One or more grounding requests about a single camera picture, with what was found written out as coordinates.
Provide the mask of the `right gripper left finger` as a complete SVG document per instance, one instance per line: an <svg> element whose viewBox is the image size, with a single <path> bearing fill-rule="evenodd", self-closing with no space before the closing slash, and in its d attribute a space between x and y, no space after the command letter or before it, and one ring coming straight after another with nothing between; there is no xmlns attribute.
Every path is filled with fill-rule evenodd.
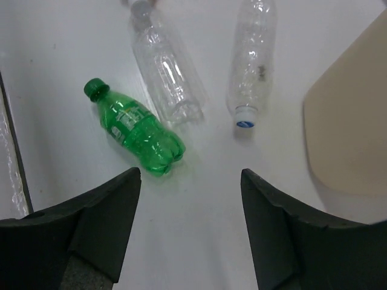
<svg viewBox="0 0 387 290"><path fill-rule="evenodd" d="M111 288L122 272L140 188L134 167L55 206L3 219L1 288Z"/></svg>

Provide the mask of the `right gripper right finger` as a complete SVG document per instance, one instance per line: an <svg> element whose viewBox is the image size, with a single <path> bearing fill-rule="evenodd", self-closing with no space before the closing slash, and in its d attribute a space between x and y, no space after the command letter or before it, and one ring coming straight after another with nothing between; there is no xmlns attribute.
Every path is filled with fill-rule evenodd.
<svg viewBox="0 0 387 290"><path fill-rule="evenodd" d="M241 197L259 289L386 288L386 222L325 213L250 169Z"/></svg>

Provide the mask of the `green plastic bottle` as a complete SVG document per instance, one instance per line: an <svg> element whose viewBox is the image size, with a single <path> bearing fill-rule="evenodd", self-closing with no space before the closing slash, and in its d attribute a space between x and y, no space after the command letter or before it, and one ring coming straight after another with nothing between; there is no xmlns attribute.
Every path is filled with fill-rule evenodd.
<svg viewBox="0 0 387 290"><path fill-rule="evenodd" d="M99 78L89 80L83 91L96 104L101 127L148 172L163 176L182 159L186 146L181 138L142 103L111 90Z"/></svg>

